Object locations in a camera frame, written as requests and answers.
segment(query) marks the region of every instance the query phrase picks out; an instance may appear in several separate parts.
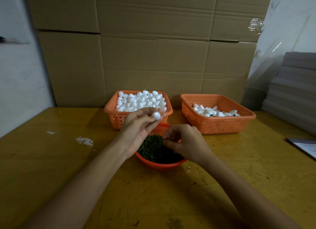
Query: perforated basket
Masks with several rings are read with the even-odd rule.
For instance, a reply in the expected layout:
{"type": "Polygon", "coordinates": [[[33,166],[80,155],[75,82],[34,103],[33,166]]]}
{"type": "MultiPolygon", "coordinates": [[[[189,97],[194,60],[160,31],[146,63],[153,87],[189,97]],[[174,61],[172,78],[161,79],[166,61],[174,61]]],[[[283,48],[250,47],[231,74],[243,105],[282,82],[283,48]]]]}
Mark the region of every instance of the perforated basket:
{"type": "Polygon", "coordinates": [[[251,119],[255,119],[254,112],[222,95],[181,95],[182,112],[192,126],[202,134],[238,133],[241,132],[251,119]],[[230,112],[237,110],[239,117],[205,117],[199,115],[193,104],[204,107],[218,106],[220,111],[230,112]]]}
{"type": "MultiPolygon", "coordinates": [[[[116,108],[116,102],[119,97],[119,92],[122,91],[125,94],[136,94],[142,90],[119,90],[115,94],[113,94],[112,98],[109,100],[109,102],[105,105],[104,111],[110,116],[110,121],[112,124],[112,127],[114,129],[120,129],[123,125],[124,119],[130,112],[118,112],[115,111],[116,108]]],[[[172,114],[173,110],[169,101],[169,98],[166,93],[164,92],[158,92],[159,94],[162,94],[162,96],[165,98],[166,108],[167,111],[165,112],[166,117],[161,121],[162,123],[166,123],[168,120],[168,116],[172,114]]]]}

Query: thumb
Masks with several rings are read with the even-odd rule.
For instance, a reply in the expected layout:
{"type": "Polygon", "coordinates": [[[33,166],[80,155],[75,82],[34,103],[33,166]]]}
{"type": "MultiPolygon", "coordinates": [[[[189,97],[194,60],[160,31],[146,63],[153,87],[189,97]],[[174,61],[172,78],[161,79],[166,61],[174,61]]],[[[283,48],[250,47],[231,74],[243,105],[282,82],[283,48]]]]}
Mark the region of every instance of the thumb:
{"type": "Polygon", "coordinates": [[[166,147],[168,147],[168,148],[170,148],[170,149],[172,149],[172,150],[174,150],[174,151],[177,151],[177,149],[178,149],[178,147],[179,147],[179,144],[180,144],[180,143],[177,143],[177,142],[173,142],[173,141],[171,141],[171,140],[168,140],[168,139],[164,140],[162,143],[163,143],[166,147]]]}

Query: wooden table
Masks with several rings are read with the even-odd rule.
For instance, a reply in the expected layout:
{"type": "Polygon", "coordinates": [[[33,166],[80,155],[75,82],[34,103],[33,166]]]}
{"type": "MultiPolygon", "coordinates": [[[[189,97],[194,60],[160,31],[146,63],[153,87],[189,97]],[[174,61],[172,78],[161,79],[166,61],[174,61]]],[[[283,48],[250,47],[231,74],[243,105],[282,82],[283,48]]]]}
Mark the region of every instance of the wooden table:
{"type": "MultiPolygon", "coordinates": [[[[206,135],[215,154],[305,228],[316,228],[316,162],[285,142],[307,132],[256,112],[238,134],[206,135]]],[[[181,111],[170,123],[186,123],[181,111]]],[[[98,108],[48,108],[0,139],[0,228],[16,228],[117,134],[98,108]],[[76,138],[93,141],[80,144],[76,138]]],[[[85,228],[243,228],[221,187],[186,162],[152,171],[136,156],[114,175],[85,228]]]]}

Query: green plant material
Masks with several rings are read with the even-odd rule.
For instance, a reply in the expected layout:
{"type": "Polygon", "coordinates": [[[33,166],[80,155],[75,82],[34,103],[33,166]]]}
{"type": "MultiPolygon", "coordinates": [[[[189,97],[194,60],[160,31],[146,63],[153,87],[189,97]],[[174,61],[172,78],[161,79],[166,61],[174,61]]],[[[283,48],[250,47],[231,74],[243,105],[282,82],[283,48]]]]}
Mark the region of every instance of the green plant material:
{"type": "Polygon", "coordinates": [[[172,149],[163,145],[162,141],[159,135],[147,136],[137,152],[144,159],[161,164],[175,163],[183,159],[180,154],[174,153],[172,149]]]}

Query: right hand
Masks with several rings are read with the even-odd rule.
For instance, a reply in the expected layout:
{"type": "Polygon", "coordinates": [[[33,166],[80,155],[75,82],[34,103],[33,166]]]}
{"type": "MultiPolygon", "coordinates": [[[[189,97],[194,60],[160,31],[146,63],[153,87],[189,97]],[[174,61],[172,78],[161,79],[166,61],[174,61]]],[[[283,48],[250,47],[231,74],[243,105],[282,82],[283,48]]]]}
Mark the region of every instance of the right hand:
{"type": "Polygon", "coordinates": [[[166,147],[199,166],[204,166],[210,158],[215,157],[199,130],[188,124],[172,125],[162,138],[165,139],[163,144],[166,147]]]}

